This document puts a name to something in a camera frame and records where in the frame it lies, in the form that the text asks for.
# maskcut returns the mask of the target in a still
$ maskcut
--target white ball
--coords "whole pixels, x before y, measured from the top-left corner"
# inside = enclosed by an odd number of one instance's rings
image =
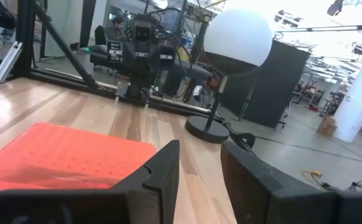
[[[252,9],[229,9],[208,26],[204,48],[251,65],[261,66],[269,55],[274,34],[262,15]]]

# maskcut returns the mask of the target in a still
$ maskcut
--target black metal frame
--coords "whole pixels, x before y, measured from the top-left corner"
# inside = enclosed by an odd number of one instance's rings
[[[71,51],[70,47],[65,43],[61,38],[48,15],[46,15],[45,10],[40,6],[40,4],[35,0],[19,0],[18,1],[18,18],[17,18],[17,35],[16,40],[23,43],[23,50],[21,55],[18,58],[17,63],[14,66],[14,76],[15,77],[26,77],[34,80],[40,80],[43,82],[49,82],[60,86],[65,86],[67,88],[72,88],[79,91],[85,91],[95,95],[101,95],[109,98],[115,98],[116,90],[110,90],[103,86],[99,86],[92,78],[92,76],[84,69],[83,65],[77,60]],[[35,16],[37,16],[43,25],[46,27],[49,34],[56,41],[61,50],[65,53],[67,59],[75,67],[76,71],[81,76],[80,78],[71,77],[63,75],[61,73],[50,72],[46,70],[39,70],[32,68],[32,52],[33,52],[33,41],[34,41],[34,22]],[[120,97],[119,99],[131,101],[132,103],[141,103],[145,102],[136,102],[135,100],[130,100]],[[184,116],[202,116],[205,118],[209,117],[210,111],[200,110],[188,105],[181,105],[179,103],[172,103],[164,101],[161,99],[151,98],[149,100],[149,106],[158,110],[168,111],[171,113],[182,114]],[[229,123],[225,121],[219,114],[216,114],[214,120],[223,124],[231,133],[232,140],[243,149],[250,151],[251,148],[246,144],[246,141],[242,139],[236,133]]]

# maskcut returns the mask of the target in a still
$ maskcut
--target person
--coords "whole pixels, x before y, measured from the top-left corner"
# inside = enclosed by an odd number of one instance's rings
[[[116,16],[104,29],[108,40],[119,40],[123,34],[123,27],[124,19]]]

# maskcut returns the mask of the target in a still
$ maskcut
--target black partition wall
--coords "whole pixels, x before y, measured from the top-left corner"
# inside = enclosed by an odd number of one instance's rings
[[[254,92],[243,119],[276,128],[293,89],[302,76],[309,55],[308,52],[274,40],[261,71],[228,79],[222,105],[239,116],[253,87],[254,76],[257,75]]]

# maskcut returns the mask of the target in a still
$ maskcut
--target gray concrete floor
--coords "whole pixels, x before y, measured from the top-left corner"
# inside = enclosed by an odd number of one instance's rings
[[[4,58],[9,47],[6,45],[0,49],[0,58]],[[39,55],[38,44],[35,44],[35,55]],[[94,71],[87,55],[76,56],[97,81],[114,84],[114,77],[105,68]],[[65,57],[43,59],[38,66],[77,75]],[[224,108],[220,108],[219,112],[228,118],[236,131],[253,133],[258,137],[253,151],[259,158],[296,179],[313,185],[300,172],[319,170],[323,173],[320,181],[341,189],[347,189],[352,181],[362,179],[362,133],[353,143],[317,134],[315,130],[321,117],[308,110],[304,104],[289,109],[285,128],[279,127],[276,131],[250,122],[235,121],[233,119],[236,116]]]

